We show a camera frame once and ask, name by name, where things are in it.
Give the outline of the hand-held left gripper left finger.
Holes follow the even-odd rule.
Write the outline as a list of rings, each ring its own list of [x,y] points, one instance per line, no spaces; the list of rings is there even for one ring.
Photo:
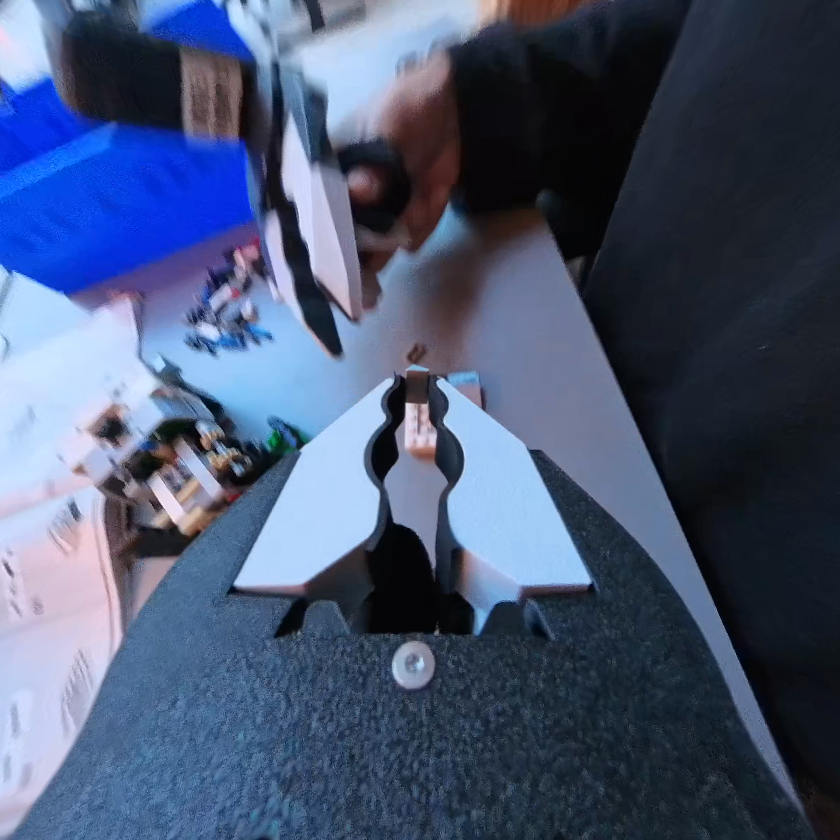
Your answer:
[[[370,594],[370,554],[391,518],[384,478],[397,458],[403,377],[378,384],[299,454],[234,589]]]

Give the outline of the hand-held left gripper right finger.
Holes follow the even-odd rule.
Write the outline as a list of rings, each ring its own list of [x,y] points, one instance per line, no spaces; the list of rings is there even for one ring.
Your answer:
[[[503,604],[578,595],[593,579],[528,447],[444,378],[428,386],[444,632],[480,632]]]

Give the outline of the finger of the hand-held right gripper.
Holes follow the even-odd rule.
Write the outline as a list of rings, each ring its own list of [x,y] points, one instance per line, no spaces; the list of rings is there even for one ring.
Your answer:
[[[294,317],[334,359],[343,347],[330,304],[319,287],[296,215],[265,215],[261,243],[279,294]]]
[[[361,265],[350,195],[334,160],[314,161],[294,118],[282,134],[282,188],[297,213],[314,279],[344,316],[363,316]]]

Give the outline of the pile of small lego pieces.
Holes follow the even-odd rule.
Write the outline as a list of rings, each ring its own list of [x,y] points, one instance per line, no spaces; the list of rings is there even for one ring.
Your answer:
[[[225,252],[222,265],[206,269],[202,289],[185,312],[184,344],[217,356],[220,351],[245,351],[250,345],[272,342],[274,336],[260,324],[253,301],[256,282],[269,279],[257,240]]]

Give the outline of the white windshield lego assembly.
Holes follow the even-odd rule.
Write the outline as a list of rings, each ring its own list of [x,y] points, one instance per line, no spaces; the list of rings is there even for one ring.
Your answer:
[[[477,371],[452,371],[445,379],[480,409],[486,408],[485,392]],[[406,402],[403,430],[405,451],[417,459],[433,461],[437,431],[431,422],[427,403]]]

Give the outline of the partly built lego truck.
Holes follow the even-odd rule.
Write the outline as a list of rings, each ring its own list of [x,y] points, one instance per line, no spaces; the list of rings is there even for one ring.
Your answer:
[[[222,405],[188,384],[181,370],[141,355],[141,299],[118,294],[96,309],[91,361],[73,371],[101,376],[85,410],[59,439],[63,467],[101,493],[150,517],[150,528],[195,537],[230,503],[307,439],[269,417],[267,441],[237,436]]]

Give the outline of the person's right forearm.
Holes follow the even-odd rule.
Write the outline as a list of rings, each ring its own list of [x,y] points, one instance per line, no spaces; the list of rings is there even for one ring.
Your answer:
[[[471,213],[549,191],[596,226],[612,213],[690,2],[597,2],[552,24],[496,26],[452,47]]]

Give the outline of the person's right hand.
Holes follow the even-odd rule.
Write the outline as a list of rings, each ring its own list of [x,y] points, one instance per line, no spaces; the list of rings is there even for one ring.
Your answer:
[[[453,61],[446,50],[403,70],[383,92],[339,126],[339,147],[383,139],[401,155],[412,196],[401,216],[400,244],[373,253],[363,269],[365,303],[374,305],[379,273],[395,253],[419,250],[443,216],[459,181],[460,141]]]

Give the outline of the blue plastic bin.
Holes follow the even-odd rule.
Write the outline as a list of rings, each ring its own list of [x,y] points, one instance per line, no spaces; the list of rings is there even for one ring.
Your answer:
[[[240,143],[78,117],[41,28],[2,2],[2,267],[73,292],[250,223]]]

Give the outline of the open instruction booklet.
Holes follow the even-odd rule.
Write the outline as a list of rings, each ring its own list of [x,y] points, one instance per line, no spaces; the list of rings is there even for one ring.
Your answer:
[[[139,361],[121,298],[2,364],[2,835],[83,729],[125,626],[106,500],[67,466],[81,422]]]

